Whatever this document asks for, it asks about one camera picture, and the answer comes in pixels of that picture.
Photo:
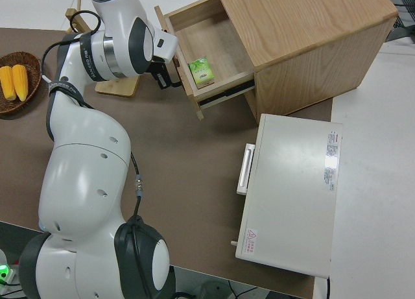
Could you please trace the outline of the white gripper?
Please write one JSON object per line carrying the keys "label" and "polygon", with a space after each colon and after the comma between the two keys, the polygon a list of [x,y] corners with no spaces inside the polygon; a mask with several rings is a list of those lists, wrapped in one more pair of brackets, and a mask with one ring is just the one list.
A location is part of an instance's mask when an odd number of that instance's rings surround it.
{"label": "white gripper", "polygon": [[155,78],[161,89],[171,86],[171,78],[166,72],[165,64],[168,64],[177,49],[178,39],[176,36],[156,29],[153,39],[152,63],[149,66],[149,73]]}

